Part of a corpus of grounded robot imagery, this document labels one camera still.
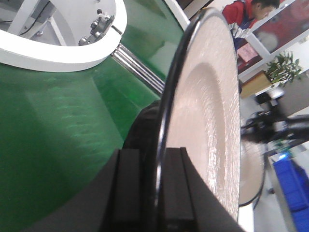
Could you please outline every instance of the black cable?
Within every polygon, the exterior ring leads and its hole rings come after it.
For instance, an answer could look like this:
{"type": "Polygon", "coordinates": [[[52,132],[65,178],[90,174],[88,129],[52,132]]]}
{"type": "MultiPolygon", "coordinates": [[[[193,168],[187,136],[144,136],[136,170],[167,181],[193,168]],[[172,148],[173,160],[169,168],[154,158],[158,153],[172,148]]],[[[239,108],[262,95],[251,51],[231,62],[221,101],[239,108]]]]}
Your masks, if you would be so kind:
{"type": "Polygon", "coordinates": [[[28,31],[31,30],[31,28],[33,28],[34,24],[38,21],[39,17],[41,16],[42,12],[45,10],[45,8],[47,7],[47,5],[50,3],[50,1],[48,1],[45,6],[43,7],[43,9],[41,10],[41,12],[39,13],[39,15],[36,17],[36,19],[34,20],[34,22],[32,23],[32,25],[23,33],[21,33],[19,36],[26,34],[28,31]]]}
{"type": "Polygon", "coordinates": [[[12,23],[13,20],[8,20],[8,21],[1,21],[0,23],[12,23]]]}

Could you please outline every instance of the metal rod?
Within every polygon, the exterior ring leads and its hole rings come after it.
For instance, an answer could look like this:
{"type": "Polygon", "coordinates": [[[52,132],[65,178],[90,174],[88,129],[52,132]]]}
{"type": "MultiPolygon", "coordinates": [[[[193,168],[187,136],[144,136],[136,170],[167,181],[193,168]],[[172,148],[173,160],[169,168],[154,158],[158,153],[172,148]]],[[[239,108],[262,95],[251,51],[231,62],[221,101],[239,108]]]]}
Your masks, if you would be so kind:
{"type": "Polygon", "coordinates": [[[147,68],[132,52],[121,43],[111,54],[112,58],[161,96],[164,82],[147,68]]]}

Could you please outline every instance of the metal bracket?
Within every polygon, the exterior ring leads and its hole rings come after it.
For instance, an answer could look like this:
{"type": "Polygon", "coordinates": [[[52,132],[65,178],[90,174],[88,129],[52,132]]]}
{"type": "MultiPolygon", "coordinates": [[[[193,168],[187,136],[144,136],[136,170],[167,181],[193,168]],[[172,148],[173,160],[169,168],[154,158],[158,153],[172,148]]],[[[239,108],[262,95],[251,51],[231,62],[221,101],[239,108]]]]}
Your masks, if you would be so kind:
{"type": "Polygon", "coordinates": [[[88,45],[88,44],[93,44],[96,41],[102,39],[104,35],[106,35],[107,31],[109,28],[112,26],[112,22],[114,21],[115,16],[110,16],[107,14],[102,14],[101,10],[98,10],[98,16],[97,19],[94,20],[91,24],[91,31],[90,31],[90,36],[89,37],[82,37],[78,45],[83,46],[83,45],[88,45]]]}

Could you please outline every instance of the blue plastic crate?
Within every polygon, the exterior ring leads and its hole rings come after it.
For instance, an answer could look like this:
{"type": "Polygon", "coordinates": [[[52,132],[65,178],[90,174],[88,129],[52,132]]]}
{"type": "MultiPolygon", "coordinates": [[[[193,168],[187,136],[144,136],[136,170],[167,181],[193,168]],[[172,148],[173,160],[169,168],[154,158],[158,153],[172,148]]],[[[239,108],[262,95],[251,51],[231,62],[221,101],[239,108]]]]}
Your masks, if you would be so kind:
{"type": "Polygon", "coordinates": [[[288,158],[275,162],[273,166],[290,211],[308,208],[309,180],[306,172],[288,158]]]}
{"type": "Polygon", "coordinates": [[[298,232],[309,232],[309,208],[292,213],[298,232]]]}

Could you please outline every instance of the person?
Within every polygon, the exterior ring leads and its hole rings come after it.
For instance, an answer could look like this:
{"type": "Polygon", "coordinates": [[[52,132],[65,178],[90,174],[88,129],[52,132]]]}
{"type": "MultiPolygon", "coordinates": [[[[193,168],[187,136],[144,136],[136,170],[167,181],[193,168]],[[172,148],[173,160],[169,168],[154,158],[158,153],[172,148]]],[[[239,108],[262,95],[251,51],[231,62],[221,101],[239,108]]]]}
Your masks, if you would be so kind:
{"type": "Polygon", "coordinates": [[[279,4],[280,0],[237,0],[224,7],[222,14],[231,30],[236,51],[253,24],[267,17],[279,4]]]}

